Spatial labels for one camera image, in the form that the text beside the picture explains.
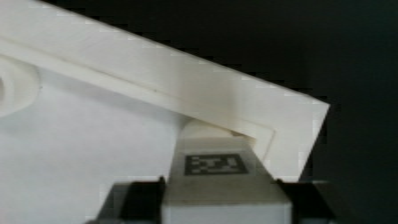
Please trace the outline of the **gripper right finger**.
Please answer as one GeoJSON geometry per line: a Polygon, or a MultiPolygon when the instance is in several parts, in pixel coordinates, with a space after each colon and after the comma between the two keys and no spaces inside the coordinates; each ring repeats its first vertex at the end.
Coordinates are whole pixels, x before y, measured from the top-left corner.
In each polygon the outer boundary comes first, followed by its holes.
{"type": "Polygon", "coordinates": [[[337,224],[337,214],[327,199],[327,182],[284,182],[277,185],[293,205],[291,224],[337,224]]]}

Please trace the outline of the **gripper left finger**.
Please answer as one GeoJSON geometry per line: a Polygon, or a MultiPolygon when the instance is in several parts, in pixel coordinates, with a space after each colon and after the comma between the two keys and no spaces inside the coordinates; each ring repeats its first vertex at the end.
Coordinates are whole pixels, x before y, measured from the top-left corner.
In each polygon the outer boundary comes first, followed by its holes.
{"type": "Polygon", "coordinates": [[[87,224],[161,224],[165,179],[115,183],[87,224]]]}

